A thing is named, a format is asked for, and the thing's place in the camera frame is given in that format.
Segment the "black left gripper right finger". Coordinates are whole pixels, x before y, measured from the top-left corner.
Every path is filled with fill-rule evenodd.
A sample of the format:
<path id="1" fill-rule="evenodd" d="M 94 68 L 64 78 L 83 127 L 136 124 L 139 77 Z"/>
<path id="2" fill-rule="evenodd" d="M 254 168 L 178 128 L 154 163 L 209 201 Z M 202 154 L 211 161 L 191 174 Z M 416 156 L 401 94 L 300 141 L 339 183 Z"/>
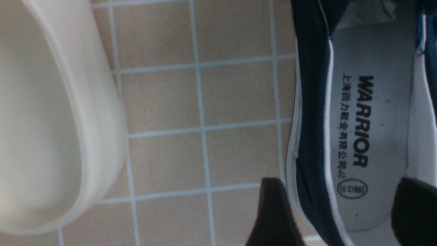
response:
<path id="1" fill-rule="evenodd" d="M 435 246 L 436 187 L 415 178 L 403 177 L 395 193 L 391 226 L 401 246 Z"/>

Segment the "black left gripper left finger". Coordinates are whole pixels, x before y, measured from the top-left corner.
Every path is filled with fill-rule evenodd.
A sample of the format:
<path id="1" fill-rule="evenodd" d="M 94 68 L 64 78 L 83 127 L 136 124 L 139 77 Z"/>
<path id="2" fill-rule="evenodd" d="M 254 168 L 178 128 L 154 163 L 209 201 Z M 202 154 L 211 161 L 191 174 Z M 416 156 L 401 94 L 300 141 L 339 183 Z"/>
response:
<path id="1" fill-rule="evenodd" d="M 262 178 L 256 221 L 247 246 L 304 246 L 283 182 Z"/>

